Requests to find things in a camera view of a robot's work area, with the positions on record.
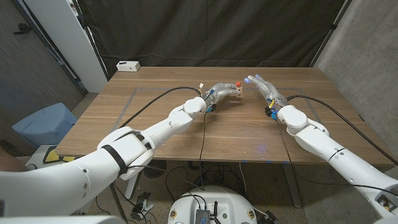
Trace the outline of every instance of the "black curtain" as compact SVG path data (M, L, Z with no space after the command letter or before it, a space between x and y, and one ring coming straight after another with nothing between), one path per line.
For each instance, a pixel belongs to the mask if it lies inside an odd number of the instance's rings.
M308 67L344 0L80 0L109 75L141 66Z

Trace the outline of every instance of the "black cable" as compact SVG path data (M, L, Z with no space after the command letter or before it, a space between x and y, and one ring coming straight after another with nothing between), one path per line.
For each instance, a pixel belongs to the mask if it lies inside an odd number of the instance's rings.
M207 93L206 93L207 94ZM209 98L209 96L210 96L210 94L207 94L207 97L206 97L206 99L204 99L204 100L207 100L208 98Z
M214 164L214 165L210 166L209 168L206 168L206 165L207 165L207 164ZM219 170L212 170L213 167L217 167L217 168L219 168ZM216 162L209 162L209 163L203 162L203 169L206 170L206 172L203 174L203 180L204 180L204 181L207 180L207 181L209 181L210 183L215 183L215 184L218 184L218 185L222 185L222 186L224 186L224 187L227 187L227 188L229 188L229 189L233 189L233 190L239 192L243 197L246 198L246 194L245 194L245 191L244 191L244 184L243 184L242 179L240 178L240 176L239 176L236 172L234 172L234 171L232 170L232 168L231 168L229 165L226 165L226 164L219 165L219 164L216 163ZM214 172L214 173L215 173L215 174L213 175L213 179L214 179L214 180L210 180L210 179L206 178L206 175L207 175L208 173L210 173L210 172ZM232 186L226 184L224 181L221 181L221 182L220 182L220 181L217 180L217 178L216 178L217 175L224 176L224 175L225 175L224 173L228 173L228 172L231 173L231 174L233 174L234 177L236 178L236 183L237 183L237 184L234 184L234 186L238 186L238 190L236 190L235 187L232 187Z
M202 190L205 189L204 186L203 186L203 177L202 177L202 175L203 175L203 170L201 169L201 154L202 154L202 152L203 152L203 146L205 145L206 114L207 114L207 112L206 112L205 115L203 116L203 141L202 141L202 143L201 143L200 157L199 157L200 182L201 182Z
M185 198L185 197L191 197L191 196L192 197L200 197L205 203L205 210L207 209L207 203L206 203L205 199L200 195L183 195L183 196L179 197L178 199Z
M100 212L97 212L95 215L100 214L101 212L105 212L105 213L107 213L108 215L111 215L110 212L108 212L107 210L102 209L102 208L100 207L100 205L98 205L98 195L95 197L95 204L97 204L98 209L101 210Z
M369 188L369 189L381 190L381 191L387 192L387 193L389 193L389 194L392 194L392 195L398 197L398 194L395 194L394 192L391 192L391 191L386 190L386 189L381 189L381 188L379 188L379 187L373 187L373 186L368 186L368 185L359 185L359 184L321 183L321 182L316 182L316 181L313 181L313 180L307 180L306 178L302 177L302 176L296 171L296 169L295 169L295 167L294 167L294 165L293 165L293 162L292 162L292 160L291 160L291 158L290 158L290 154L289 154L289 151L287 150L287 146L286 146L284 137L283 137L283 135L282 135L282 130L281 130L280 126L279 126L278 120L276 120L276 123L277 123L277 125L278 125L279 132L280 132L280 138L282 138L282 142L284 143L284 146L285 146L285 149L286 149L286 153L287 153L287 157L289 158L290 165L292 166L293 172L294 172L295 175L297 175L297 176L300 177L301 179L303 179L303 180L305 180L305 181L307 181L307 182L313 183L313 184L320 184L320 185L337 185L337 186L350 186L350 187L366 187L366 188Z
M133 223L137 224L137 222L135 222L134 220L127 220L127 222L133 222Z
M127 202L129 202L134 208L137 207L134 203L132 203L128 198L126 198L126 196L124 196L123 192L120 190L120 188L118 186L116 186L116 184L114 184L114 182L112 183L114 185L114 187L116 187L116 189L119 191L119 193L124 197L124 199L126 199ZM143 214L143 212L140 210L139 211L142 215L142 217L144 217L145 220L145 224L147 223L147 218L145 217L145 215Z
M337 116L339 116L343 121L345 121L350 127L352 127L360 136L362 136L362 138L364 138L365 140L367 140L368 143L370 143L373 147L375 147L379 152L381 152L381 154L383 154L384 156L386 156L391 162L393 162L395 165L398 166L398 162L391 157L388 153L386 153L384 150L382 150L377 144L375 144L374 142L372 142L372 140L370 140L364 133L362 133L355 125L353 125L350 121L348 121L343 115L341 115L339 112L337 112L337 110L335 110L333 107L331 107L330 105L328 105L327 103L318 100L316 98L312 98L309 96L305 96L305 95L294 95L294 96L290 96L288 98L286 98L287 101L293 99L293 98L305 98L305 99L309 99L309 100L313 100L316 101L324 106L326 106L327 108L329 108L330 110L332 110Z
M167 173L166 178L165 178L165 184L166 184L167 192L169 193L170 197L172 198L173 203L175 202L175 199L174 199L174 197L173 197L171 191L169 190L169 186L167 185L167 178L169 177L170 173L173 172L173 171L176 170L176 169L184 169L184 170L185 170L185 177L188 179L188 170L187 170L187 168L182 167L182 166L176 167L176 168L170 170L169 173ZM200 203L199 203L198 199L197 199L196 197L193 197L193 198L198 202L199 209L201 210Z
M145 168L160 170L160 171L163 171L163 172L166 171L165 169L161 169L161 168L154 167L154 166L148 166L148 165L135 165L135 166L129 166L129 167L127 167L127 169L131 169L131 168L135 168L135 167L145 167Z
M154 216L154 214L152 214L151 212L148 212L150 215L152 215L152 217L154 217L154 220L155 220L155 222L156 222L156 224L157 224L157 219L156 219L156 217Z
M143 108L141 108L141 110L139 110L137 113L135 113L134 115L132 115L124 124L122 124L122 125L120 126L120 128L125 127L132 119L134 119L136 116L138 116L141 112L143 112L148 106L150 106L151 104L153 104L153 102L157 101L160 97L162 97L162 96L164 96L164 95L170 93L171 91L174 91L174 90L181 90L181 89L195 90L195 91L201 96L200 91L197 90L196 88L193 88L193 87L186 87L186 86L183 86L183 87L172 88L172 89L167 90L166 92L162 93L162 94L161 94L160 96L158 96L157 98L154 98L151 102L149 102L147 105L145 105Z

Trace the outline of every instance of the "table leg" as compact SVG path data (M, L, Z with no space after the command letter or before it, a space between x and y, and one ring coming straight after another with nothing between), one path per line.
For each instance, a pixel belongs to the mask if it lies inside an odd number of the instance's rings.
M286 177L287 185L289 186L290 196L292 196L293 206L301 208L301 198L299 193L299 187L297 186L296 177L291 164L282 164L284 174Z
M126 192L124 193L124 196L128 199L131 198L134 187L136 186L138 175L135 175L134 177L131 177L131 179L128 180Z
M119 197L118 197L118 193L116 193L116 189L114 188L114 185L111 184L111 185L109 186L109 188L111 189L111 192L112 192L112 195L113 195L113 199L114 199L114 202L115 202L115 204L116 204L116 207L117 207L118 210L119 210L120 216L121 216L122 219L123 219L124 221L126 221L126 223L127 223L126 214L124 213L124 210L123 210L123 208L122 208L122 205L120 204Z

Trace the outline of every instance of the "white power strip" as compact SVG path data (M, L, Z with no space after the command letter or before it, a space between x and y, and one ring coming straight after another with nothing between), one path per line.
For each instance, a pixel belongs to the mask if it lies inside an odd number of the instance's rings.
M120 61L116 67L121 72L136 72L141 66L137 61Z

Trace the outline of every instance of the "wooden table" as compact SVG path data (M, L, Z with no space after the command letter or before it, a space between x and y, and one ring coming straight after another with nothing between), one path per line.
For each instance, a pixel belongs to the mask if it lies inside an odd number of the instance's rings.
M56 152L62 156L84 156L96 150L98 143L130 116L165 90L177 86L211 88L219 82L242 82L248 75L260 74L285 97L308 95L328 103L356 125L364 134L391 152L352 106L317 68L220 68L220 67L142 67L138 72L116 72L104 90L65 136ZM266 102L253 84L243 83L243 98L228 97L217 110L206 116L203 161L276 162L288 157L277 124L264 113ZM129 125L146 129L165 119L170 111L196 97L193 90L173 91L149 106ZM295 98L289 101L309 118L322 122L333 139L374 165L391 161L375 150L344 121L323 105ZM284 139L294 163L318 164L324 160L302 149L290 137L284 124ZM203 115L182 134L169 139L155 154L155 159L199 160L203 139Z

